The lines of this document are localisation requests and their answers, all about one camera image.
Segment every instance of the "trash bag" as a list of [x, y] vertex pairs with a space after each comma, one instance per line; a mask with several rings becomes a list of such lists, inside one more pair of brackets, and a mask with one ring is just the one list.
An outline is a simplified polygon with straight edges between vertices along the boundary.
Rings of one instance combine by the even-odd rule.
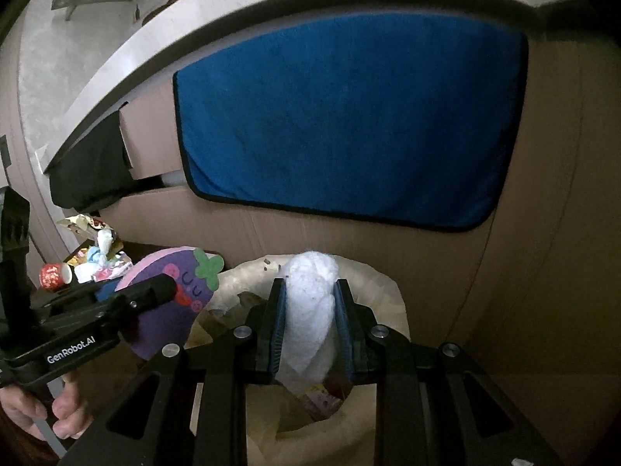
[[[212, 341], [201, 326], [217, 317], [243, 313], [239, 294], [267, 299], [279, 267], [291, 255], [265, 256], [219, 275], [220, 286], [196, 318], [186, 348]], [[396, 283], [367, 264], [335, 256], [339, 277], [346, 278], [353, 299], [373, 310], [378, 323], [409, 338], [406, 306]], [[231, 321], [228, 327], [236, 327]], [[246, 388], [246, 432], [250, 466], [371, 466], [375, 440], [375, 385], [355, 386], [330, 418], [314, 422], [300, 401], [282, 386]]]

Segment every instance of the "blue towel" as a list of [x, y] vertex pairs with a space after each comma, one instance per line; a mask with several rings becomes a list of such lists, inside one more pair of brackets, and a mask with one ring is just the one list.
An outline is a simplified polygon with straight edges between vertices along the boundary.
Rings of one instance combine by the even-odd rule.
[[175, 74], [201, 197], [437, 230], [495, 208], [528, 46], [465, 17], [367, 13], [274, 31]]

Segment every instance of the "cardboard wall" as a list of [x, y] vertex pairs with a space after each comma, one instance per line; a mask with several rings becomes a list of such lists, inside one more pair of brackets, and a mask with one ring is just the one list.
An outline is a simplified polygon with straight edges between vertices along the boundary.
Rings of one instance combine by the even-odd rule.
[[487, 306], [511, 306], [550, 249], [567, 203], [581, 130], [578, 45], [529, 44], [520, 129], [493, 229], [449, 337], [465, 343]]
[[493, 299], [467, 349], [578, 465], [621, 409], [621, 51], [572, 47], [563, 69], [578, 70], [580, 134], [560, 223], [547, 249], [531, 251], [531, 270], [516, 278], [507, 269], [487, 284]]
[[202, 247], [229, 266], [310, 249], [370, 264], [399, 285], [412, 339], [436, 346], [468, 294], [491, 226], [490, 218], [468, 233], [437, 233], [215, 203], [187, 186], [127, 196], [101, 216], [126, 240]]

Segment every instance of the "finger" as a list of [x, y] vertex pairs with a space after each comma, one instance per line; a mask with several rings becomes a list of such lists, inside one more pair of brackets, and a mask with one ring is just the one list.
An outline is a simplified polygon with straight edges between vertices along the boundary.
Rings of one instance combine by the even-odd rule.
[[0, 389], [0, 401], [7, 414], [22, 414], [29, 419], [47, 418], [43, 403], [17, 385]]
[[88, 427], [92, 424], [93, 421], [94, 421], [94, 417], [92, 416], [88, 417], [88, 421], [86, 422], [84, 429], [82, 429], [82, 431], [80, 431], [79, 433], [72, 435], [71, 437], [74, 440], [77, 440], [78, 438], [80, 438], [84, 434], [84, 432], [88, 429]]
[[63, 381], [65, 383], [77, 382], [78, 381], [78, 372], [73, 371], [73, 372], [65, 373], [64, 375], [61, 375], [61, 378], [63, 379]]
[[52, 403], [52, 411], [59, 420], [72, 415], [82, 404], [77, 379], [68, 378], [68, 380], [65, 381], [63, 392]]
[[32, 419], [30, 417], [27, 417], [26, 415], [18, 410], [15, 410], [12, 407], [5, 408], [4, 412], [6, 413], [6, 416], [11, 420], [11, 422], [13, 422], [15, 425], [17, 425], [19, 428], [23, 429], [27, 433], [30, 433], [29, 428], [30, 426], [32, 426]]
[[78, 408], [78, 410], [69, 415], [69, 417], [54, 424], [54, 433], [61, 440], [64, 440], [69, 436], [74, 436], [83, 432], [91, 422], [92, 417], [88, 414], [86, 408]]

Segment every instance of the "red cup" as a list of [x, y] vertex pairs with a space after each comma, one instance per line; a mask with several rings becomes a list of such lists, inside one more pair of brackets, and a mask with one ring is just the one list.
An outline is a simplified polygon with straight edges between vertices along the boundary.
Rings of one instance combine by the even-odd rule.
[[67, 263], [45, 264], [39, 273], [39, 283], [43, 289], [54, 292], [71, 282], [73, 274]]

